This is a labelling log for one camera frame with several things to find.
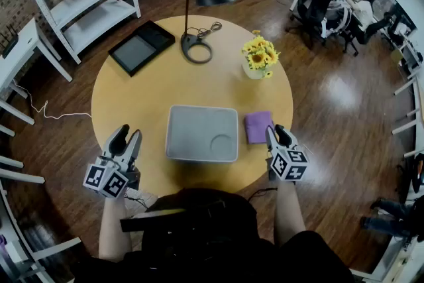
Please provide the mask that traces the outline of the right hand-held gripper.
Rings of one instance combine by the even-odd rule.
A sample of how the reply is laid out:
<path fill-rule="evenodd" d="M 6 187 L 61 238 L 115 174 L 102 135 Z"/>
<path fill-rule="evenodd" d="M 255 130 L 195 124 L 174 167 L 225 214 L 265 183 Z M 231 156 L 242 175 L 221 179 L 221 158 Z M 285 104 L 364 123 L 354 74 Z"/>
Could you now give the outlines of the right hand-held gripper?
<path fill-rule="evenodd" d="M 297 138 L 283 125 L 266 127 L 266 145 L 271 156 L 266 160 L 269 181 L 296 182 L 303 178 L 308 157 L 298 149 Z"/>

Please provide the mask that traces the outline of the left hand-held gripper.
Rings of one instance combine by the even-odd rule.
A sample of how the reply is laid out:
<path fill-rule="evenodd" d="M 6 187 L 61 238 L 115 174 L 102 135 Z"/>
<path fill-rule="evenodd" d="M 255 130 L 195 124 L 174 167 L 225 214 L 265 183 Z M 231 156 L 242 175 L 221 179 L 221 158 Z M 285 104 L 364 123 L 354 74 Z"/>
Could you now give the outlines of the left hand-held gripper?
<path fill-rule="evenodd" d="M 142 133 L 137 129 L 127 144 L 128 132 L 129 125 L 124 124 L 106 140 L 101 155 L 88 164 L 83 179 L 85 188 L 106 198 L 118 198 L 126 188 L 138 188 L 140 171 L 135 160 L 140 152 Z"/>

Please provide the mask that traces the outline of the purple cloth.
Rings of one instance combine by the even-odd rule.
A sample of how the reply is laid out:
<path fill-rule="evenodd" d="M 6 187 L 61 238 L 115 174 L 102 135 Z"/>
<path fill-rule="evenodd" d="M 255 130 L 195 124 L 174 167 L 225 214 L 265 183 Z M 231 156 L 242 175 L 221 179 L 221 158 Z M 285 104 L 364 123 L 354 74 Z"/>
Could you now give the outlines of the purple cloth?
<path fill-rule="evenodd" d="M 249 144 L 265 143 L 268 126 L 274 129 L 271 111 L 257 111 L 246 114 L 244 125 Z"/>

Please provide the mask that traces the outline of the grey tray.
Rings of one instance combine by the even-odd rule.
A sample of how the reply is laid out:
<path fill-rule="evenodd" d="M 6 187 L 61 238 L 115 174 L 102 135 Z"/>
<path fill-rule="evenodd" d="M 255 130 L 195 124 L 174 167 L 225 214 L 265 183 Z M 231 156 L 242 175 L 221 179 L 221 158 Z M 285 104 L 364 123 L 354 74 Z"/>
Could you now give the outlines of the grey tray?
<path fill-rule="evenodd" d="M 235 162 L 239 155 L 237 111 L 223 107 L 171 106 L 165 153 L 169 159 L 185 162 Z"/>

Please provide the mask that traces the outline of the person's left forearm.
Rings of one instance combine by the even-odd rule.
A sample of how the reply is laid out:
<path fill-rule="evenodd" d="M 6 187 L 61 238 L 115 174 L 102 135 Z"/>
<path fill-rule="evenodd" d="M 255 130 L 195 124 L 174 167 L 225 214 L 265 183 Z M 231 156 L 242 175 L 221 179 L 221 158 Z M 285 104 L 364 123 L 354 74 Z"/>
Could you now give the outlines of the person's left forearm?
<path fill-rule="evenodd" d="M 121 220 L 127 218 L 125 197 L 106 198 L 99 234 L 99 258 L 119 262 L 132 251 L 131 236 L 124 233 Z"/>

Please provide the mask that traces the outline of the person's right forearm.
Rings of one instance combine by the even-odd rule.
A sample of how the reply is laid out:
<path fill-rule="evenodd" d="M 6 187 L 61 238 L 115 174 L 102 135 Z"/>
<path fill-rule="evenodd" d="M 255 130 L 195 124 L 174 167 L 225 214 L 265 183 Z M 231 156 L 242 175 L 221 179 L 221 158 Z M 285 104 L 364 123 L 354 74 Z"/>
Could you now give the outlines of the person's right forearm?
<path fill-rule="evenodd" d="M 281 247 L 296 234 L 305 230 L 295 184 L 280 182 L 274 213 L 274 243 Z"/>

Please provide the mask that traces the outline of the black flat tray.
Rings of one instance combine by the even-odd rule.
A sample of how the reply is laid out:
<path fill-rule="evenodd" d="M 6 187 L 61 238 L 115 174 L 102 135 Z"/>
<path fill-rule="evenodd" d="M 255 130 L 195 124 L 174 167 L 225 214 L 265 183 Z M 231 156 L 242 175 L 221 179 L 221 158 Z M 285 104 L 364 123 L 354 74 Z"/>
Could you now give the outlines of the black flat tray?
<path fill-rule="evenodd" d="M 110 49 L 109 55 L 130 77 L 133 77 L 175 41 L 172 33 L 153 21 L 147 21 Z"/>

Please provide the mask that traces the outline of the cream vase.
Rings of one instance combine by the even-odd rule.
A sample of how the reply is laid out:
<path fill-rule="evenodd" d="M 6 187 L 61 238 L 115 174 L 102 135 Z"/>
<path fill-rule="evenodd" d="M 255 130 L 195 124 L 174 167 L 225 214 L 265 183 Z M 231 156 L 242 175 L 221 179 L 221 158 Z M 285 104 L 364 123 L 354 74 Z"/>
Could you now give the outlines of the cream vase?
<path fill-rule="evenodd" d="M 251 69 L 248 63 L 242 63 L 245 74 L 252 80 L 260 80 L 265 78 L 266 71 L 261 69 Z"/>

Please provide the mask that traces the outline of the yellow sunflower bouquet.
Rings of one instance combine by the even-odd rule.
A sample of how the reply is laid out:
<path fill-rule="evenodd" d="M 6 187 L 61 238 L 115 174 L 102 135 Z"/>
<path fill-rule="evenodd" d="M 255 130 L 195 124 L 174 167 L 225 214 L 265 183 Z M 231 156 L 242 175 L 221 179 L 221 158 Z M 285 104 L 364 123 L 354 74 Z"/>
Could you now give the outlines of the yellow sunflower bouquet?
<path fill-rule="evenodd" d="M 279 62 L 280 52 L 271 41 L 260 34 L 259 30 L 253 30 L 252 34 L 254 38 L 246 42 L 241 50 L 242 63 L 248 63 L 251 69 L 266 71 L 265 78 L 271 78 L 272 67 Z"/>

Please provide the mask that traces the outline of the person's black clothing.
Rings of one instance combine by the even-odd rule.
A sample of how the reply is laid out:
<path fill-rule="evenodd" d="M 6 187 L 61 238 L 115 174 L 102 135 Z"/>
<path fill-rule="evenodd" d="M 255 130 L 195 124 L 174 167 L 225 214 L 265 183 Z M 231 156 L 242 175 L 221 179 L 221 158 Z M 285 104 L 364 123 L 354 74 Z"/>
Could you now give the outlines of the person's black clothing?
<path fill-rule="evenodd" d="M 142 248 L 118 262 L 79 261 L 75 283 L 354 283 L 317 233 L 303 231 L 278 247 L 259 237 L 256 212 L 244 198 L 206 191 L 194 197 L 211 205 L 147 229 Z"/>

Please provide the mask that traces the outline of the white desk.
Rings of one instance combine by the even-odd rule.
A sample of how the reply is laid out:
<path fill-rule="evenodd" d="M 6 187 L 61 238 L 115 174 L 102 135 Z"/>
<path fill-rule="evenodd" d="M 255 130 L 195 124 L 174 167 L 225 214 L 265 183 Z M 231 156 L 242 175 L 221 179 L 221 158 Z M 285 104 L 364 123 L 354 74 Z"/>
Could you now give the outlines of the white desk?
<path fill-rule="evenodd" d="M 415 128 L 415 137 L 424 138 L 424 87 L 419 83 L 420 73 L 420 71 L 412 73 L 408 76 L 408 80 L 394 91 L 394 95 L 397 96 L 404 90 L 412 87 L 415 108 L 405 115 L 407 118 L 414 118 L 410 122 L 393 129 L 392 135 L 399 134 L 410 128 Z"/>

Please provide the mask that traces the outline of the black office chair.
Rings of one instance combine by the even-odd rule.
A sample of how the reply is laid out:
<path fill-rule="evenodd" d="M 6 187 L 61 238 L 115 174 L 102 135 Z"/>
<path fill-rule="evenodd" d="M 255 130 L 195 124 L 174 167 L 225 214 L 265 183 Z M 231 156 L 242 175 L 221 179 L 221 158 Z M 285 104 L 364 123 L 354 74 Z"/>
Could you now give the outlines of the black office chair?
<path fill-rule="evenodd" d="M 290 11 L 290 21 L 298 24 L 286 26 L 285 31 L 298 32 L 308 49 L 316 40 L 325 45 L 330 36 L 346 36 L 348 27 L 358 24 L 346 0 L 294 0 Z"/>

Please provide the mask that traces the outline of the white side table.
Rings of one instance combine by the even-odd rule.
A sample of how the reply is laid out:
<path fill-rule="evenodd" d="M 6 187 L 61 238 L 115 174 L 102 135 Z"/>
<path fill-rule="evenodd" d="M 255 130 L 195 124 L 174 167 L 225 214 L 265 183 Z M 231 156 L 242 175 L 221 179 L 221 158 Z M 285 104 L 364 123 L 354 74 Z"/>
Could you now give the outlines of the white side table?
<path fill-rule="evenodd" d="M 72 81 L 71 75 L 59 63 L 61 56 L 39 28 L 35 19 L 31 19 L 18 33 L 18 41 L 6 58 L 0 56 L 0 91 L 9 86 L 35 50 L 39 50 L 66 80 Z"/>

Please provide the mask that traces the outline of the black router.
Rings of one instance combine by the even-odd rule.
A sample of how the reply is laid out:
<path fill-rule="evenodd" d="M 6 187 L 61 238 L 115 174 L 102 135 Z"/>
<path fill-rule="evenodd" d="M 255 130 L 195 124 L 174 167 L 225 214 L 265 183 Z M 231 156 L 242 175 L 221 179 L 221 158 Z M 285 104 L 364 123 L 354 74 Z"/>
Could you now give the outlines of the black router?
<path fill-rule="evenodd" d="M 12 25 L 7 25 L 6 28 L 9 31 L 10 37 L 5 36 L 2 32 L 0 32 L 0 36 L 5 41 L 5 44 L 0 42 L 0 46 L 3 47 L 2 57 L 4 59 L 6 59 L 6 57 L 9 55 L 9 53 L 12 51 L 12 49 L 15 47 L 15 45 L 19 41 L 19 35 L 16 32 L 16 30 L 12 27 Z"/>

